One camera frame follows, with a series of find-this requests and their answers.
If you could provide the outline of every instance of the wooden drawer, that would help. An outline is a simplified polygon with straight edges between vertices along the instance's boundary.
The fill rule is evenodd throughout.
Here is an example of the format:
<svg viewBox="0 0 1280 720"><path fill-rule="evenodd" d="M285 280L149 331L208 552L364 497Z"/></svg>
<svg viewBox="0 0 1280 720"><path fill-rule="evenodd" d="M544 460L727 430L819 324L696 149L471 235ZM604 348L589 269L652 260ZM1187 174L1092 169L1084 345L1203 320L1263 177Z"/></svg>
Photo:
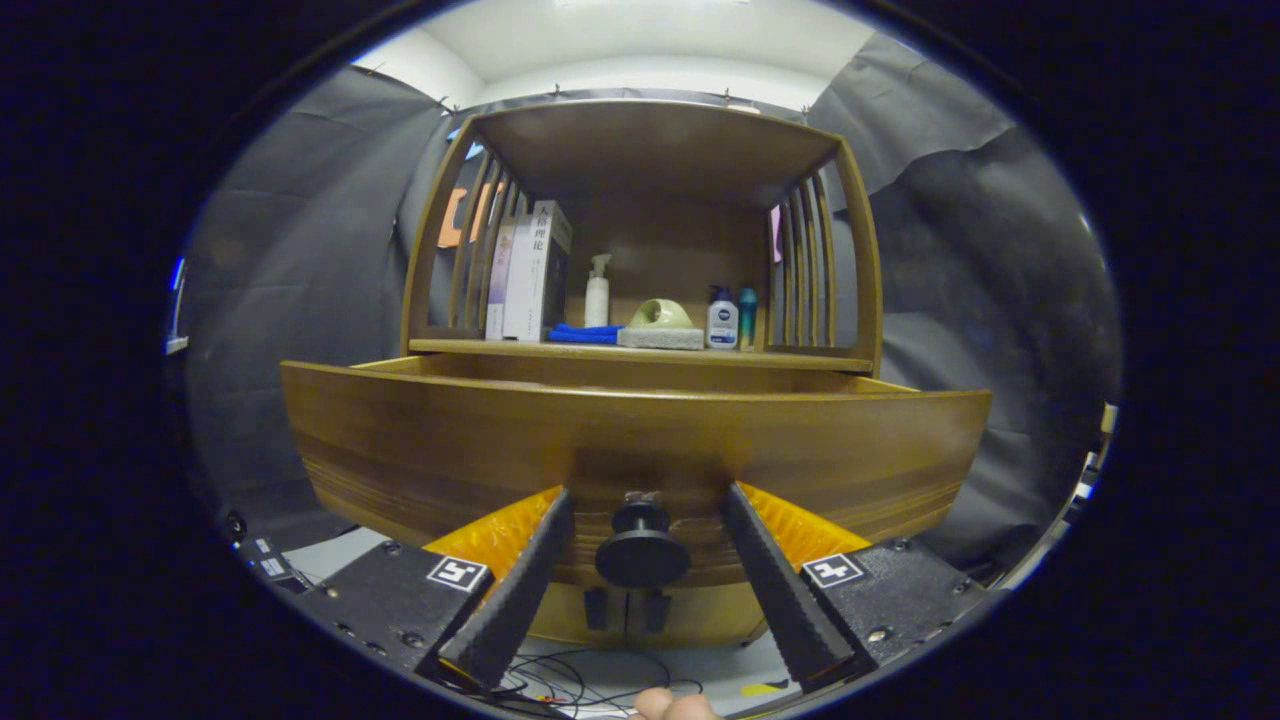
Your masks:
<svg viewBox="0 0 1280 720"><path fill-rule="evenodd" d="M660 492L690 548L680 589L745 580L719 518L739 479L872 542L932 527L991 402L826 370L499 355L283 363L282 375L323 503L425 544L564 484L575 539L556 580L579 588L603 584L595 548L630 491Z"/></svg>

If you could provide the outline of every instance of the wooden panel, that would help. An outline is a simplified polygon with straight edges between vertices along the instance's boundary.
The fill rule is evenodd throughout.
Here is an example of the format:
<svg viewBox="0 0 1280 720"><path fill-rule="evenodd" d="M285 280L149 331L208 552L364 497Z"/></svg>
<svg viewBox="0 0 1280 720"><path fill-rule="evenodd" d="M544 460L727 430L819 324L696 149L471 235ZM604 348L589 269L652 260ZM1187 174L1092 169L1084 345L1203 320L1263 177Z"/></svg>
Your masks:
<svg viewBox="0 0 1280 720"><path fill-rule="evenodd" d="M818 199L818 225L822 228L822 268L827 279L827 346L836 346L836 241L831 234L831 209L827 206L827 188L822 173L813 174L813 193Z"/></svg>
<svg viewBox="0 0 1280 720"><path fill-rule="evenodd" d="M481 192L484 186L489 182L489 169L493 167L493 152L485 152L484 160L480 161L480 169L476 172L476 179L471 184L471 193L467 196L467 214L462 218L462 240L458 242L457 254L453 256L453 274L449 282L449 327L458 327L458 311L461 310L461 299L466 293L466 278L470 275L467 273L467 264L471 259L472 246L471 242L471 228L476 223L477 218L484 217L484 202L481 202Z"/></svg>
<svg viewBox="0 0 1280 720"><path fill-rule="evenodd" d="M822 251L818 247L818 233L813 224L813 195L809 192L809 183L800 183L800 210L804 214L804 238L805 238L805 255L809 258L809 278L805 283L809 291L809 304L806 305L806 313L809 314L809 345L824 345L824 337L818 331L818 316L822 314L820 310L820 292L818 291L818 284L820 282L820 275L818 274L818 256Z"/></svg>
<svg viewBox="0 0 1280 720"><path fill-rule="evenodd" d="M872 222L872 205L863 186L863 176L854 161L849 143L840 141L836 154L836 169L840 172L840 184L845 190L845 202L849 206L849 225L854 234L854 261L858 264L858 346L856 357L870 360L874 370L872 377L879 377L881 340L884 332L881 304L879 245L876 240L876 223Z"/></svg>
<svg viewBox="0 0 1280 720"><path fill-rule="evenodd" d="M410 350L413 352L465 352L476 355L507 355L526 357L564 357L586 360L616 360L622 363L654 363L663 365L708 365L717 368L795 368L800 370L845 370L869 373L872 364L867 360L849 357L847 351L831 351L829 356L813 352L786 352L786 348L772 347L769 352L722 352L716 350L641 350L613 345L570 345L554 342L516 342L458 340L445 337L448 328L428 328L442 332L436 337L413 338Z"/></svg>
<svg viewBox="0 0 1280 720"><path fill-rule="evenodd" d="M493 268L493 250L494 242L498 237L498 228L502 225L503 215L502 210L507 204L507 195L511 191L511 177L507 173L507 168L502 167L502 163L494 161L494 186L493 192L488 193L485 199L483 232L479 233L476 238L475 254L471 258L471 273L467 278L467 291L466 302L462 309L462 327L465 328L484 328L480 324L480 315L476 309L476 304L480 302L481 293L480 277L484 274L489 275Z"/></svg>
<svg viewBox="0 0 1280 720"><path fill-rule="evenodd" d="M556 577L588 585L602 583L594 553L630 491L662 493L694 557L680 587L744 580L719 518L739 479L873 542L923 530L959 491L991 402L987 391L646 393L303 363L282 377L321 502L424 544L563 483L575 538Z"/></svg>
<svg viewBox="0 0 1280 720"><path fill-rule="evenodd" d="M554 387L608 388L646 393L773 393L773 392L914 392L860 375L827 370L777 368L662 365L602 359L504 357L436 352L394 363L393 372L472 380L502 380ZM381 370L381 366L369 369Z"/></svg>
<svg viewBox="0 0 1280 720"><path fill-rule="evenodd" d="M658 197L607 196L567 201L573 225L564 319L581 327L591 256L611 252L609 322L617 325L646 300L675 300L694 325L705 327L710 284L735 292L764 286L754 240L760 213Z"/></svg>
<svg viewBox="0 0 1280 720"><path fill-rule="evenodd" d="M777 118L664 101L532 105L476 123L536 197L558 200L658 193L768 210L840 142Z"/></svg>
<svg viewBox="0 0 1280 720"><path fill-rule="evenodd" d="M644 633L644 615L634 609L643 593L632 592L627 624L630 647L690 647L746 642L762 630L764 611L749 583L705 588L672 588L671 610L662 633Z"/></svg>
<svg viewBox="0 0 1280 720"><path fill-rule="evenodd" d="M407 357L392 357L390 360L376 360L374 363L361 363L352 365L357 370L378 370L379 373L408 373L422 374L422 355L410 355Z"/></svg>
<svg viewBox="0 0 1280 720"><path fill-rule="evenodd" d="M408 258L408 273L404 278L404 301L401 305L401 355L408 355L408 341L422 337L429 324L428 295L431 286L431 268L435 265L435 243L440 237L444 214L449 209L449 195L458 179L462 163L475 137L474 118L462 122L458 135L449 143L435 173L431 192L426 196L422 217L413 236L413 250Z"/></svg>

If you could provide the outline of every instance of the pump nozzle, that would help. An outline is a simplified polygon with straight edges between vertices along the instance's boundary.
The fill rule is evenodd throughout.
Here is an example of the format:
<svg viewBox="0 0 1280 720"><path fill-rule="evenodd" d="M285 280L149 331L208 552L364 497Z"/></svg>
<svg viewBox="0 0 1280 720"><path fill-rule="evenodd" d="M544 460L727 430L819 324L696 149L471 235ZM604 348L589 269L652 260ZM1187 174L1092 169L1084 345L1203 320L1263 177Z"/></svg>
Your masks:
<svg viewBox="0 0 1280 720"><path fill-rule="evenodd" d="M591 264L595 265L595 269L591 270L590 273L588 273L588 277L590 277L590 278L603 278L604 277L604 266L608 265L609 260L612 260L612 259L613 259L613 255L611 255L609 252L602 252L599 255L593 255L591 256Z"/></svg>

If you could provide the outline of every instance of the white bottle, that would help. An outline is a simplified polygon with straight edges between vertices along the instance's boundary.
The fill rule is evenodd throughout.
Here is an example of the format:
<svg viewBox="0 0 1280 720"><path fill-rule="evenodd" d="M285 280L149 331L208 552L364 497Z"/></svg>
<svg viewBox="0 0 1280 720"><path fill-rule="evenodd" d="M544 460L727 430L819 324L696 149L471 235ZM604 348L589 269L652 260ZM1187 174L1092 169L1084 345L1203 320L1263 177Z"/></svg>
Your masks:
<svg viewBox="0 0 1280 720"><path fill-rule="evenodd" d="M712 305L707 309L707 347L712 350L737 348L737 307L727 287L713 284Z"/></svg>
<svg viewBox="0 0 1280 720"><path fill-rule="evenodd" d="M586 311L582 327L600 328L609 324L609 281L604 278L604 266L613 255L603 252L591 256L595 269L586 275Z"/></svg>

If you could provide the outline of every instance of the orange object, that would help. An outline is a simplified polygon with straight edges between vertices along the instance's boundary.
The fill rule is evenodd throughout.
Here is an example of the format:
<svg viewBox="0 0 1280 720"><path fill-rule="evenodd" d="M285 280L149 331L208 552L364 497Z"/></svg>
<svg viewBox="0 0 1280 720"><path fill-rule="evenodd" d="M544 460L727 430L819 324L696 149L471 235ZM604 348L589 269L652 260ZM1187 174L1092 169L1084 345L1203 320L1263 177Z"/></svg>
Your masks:
<svg viewBox="0 0 1280 720"><path fill-rule="evenodd" d="M559 492L561 486L556 486L531 495L431 541L422 550L488 565L498 587Z"/></svg>
<svg viewBox="0 0 1280 720"><path fill-rule="evenodd" d="M787 556L787 562L799 573L800 566L810 560L827 557L841 552L854 552L870 547L872 543L840 525L809 512L799 505L792 505L781 497L769 495L744 482L737 483L760 520L778 541L778 547Z"/></svg>

